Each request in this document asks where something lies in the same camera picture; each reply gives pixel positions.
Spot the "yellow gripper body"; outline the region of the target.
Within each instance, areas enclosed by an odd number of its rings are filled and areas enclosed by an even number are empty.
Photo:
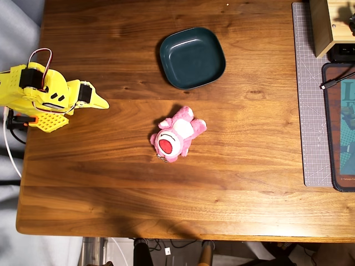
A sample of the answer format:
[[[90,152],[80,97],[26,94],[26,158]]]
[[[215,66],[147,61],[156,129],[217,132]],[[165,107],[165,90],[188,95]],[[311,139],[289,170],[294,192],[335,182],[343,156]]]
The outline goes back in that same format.
[[[90,104],[92,84],[88,81],[72,80],[67,82],[69,89],[68,115],[74,114],[76,103]]]

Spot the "yellow hinged gripper finger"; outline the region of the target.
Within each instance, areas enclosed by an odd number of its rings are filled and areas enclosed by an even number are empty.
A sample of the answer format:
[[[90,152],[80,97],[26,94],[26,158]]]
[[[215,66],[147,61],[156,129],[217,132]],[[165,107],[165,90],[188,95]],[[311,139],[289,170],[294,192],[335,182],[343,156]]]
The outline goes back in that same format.
[[[95,87],[92,87],[90,105],[91,106],[109,106],[108,102],[97,94]]]

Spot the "yellow fixed gripper finger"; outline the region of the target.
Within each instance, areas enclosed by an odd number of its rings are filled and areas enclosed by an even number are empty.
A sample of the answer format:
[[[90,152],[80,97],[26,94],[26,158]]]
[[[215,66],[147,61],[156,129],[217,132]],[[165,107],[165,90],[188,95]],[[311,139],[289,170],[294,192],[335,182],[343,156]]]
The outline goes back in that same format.
[[[106,104],[104,106],[99,106],[99,105],[92,105],[92,104],[86,104],[86,103],[76,103],[75,108],[76,109],[79,109],[79,108],[108,109],[109,104]]]

